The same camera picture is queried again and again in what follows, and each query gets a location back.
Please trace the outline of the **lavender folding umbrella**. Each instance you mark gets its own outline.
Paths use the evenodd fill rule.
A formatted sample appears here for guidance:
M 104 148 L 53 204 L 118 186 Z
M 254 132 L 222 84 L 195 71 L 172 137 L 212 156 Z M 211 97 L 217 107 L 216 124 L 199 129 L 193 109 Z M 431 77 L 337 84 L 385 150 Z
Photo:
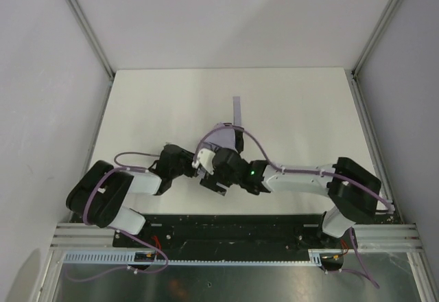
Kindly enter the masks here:
M 214 128 L 232 125 L 241 126 L 241 98 L 239 96 L 233 97 L 233 123 L 220 122 Z M 229 148 L 240 154 L 244 151 L 243 133 L 233 129 L 218 130 L 204 141 L 202 147 L 214 152 L 220 148 Z

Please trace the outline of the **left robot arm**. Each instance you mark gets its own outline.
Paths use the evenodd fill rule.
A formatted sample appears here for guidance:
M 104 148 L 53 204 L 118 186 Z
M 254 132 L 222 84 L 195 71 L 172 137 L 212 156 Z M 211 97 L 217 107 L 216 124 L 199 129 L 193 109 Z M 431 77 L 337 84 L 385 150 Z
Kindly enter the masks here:
M 67 208 L 81 216 L 83 223 L 113 228 L 137 235 L 146 224 L 139 212 L 123 205 L 129 194 L 160 196 L 179 176 L 196 176 L 194 153 L 167 144 L 149 167 L 114 167 L 97 161 L 66 199 Z

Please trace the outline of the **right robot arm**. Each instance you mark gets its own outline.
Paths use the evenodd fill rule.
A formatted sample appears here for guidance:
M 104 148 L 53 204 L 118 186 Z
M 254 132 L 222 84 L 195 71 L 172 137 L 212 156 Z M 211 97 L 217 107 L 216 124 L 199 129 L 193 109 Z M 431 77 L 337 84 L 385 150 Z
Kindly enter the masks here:
M 201 185 L 219 194 L 238 185 L 253 195 L 288 191 L 329 198 L 334 206 L 320 223 L 320 232 L 326 236 L 340 238 L 355 224 L 375 221 L 381 181 L 347 157 L 333 165 L 299 168 L 267 160 L 247 162 L 229 148 L 202 148 L 192 166 L 204 174 Z

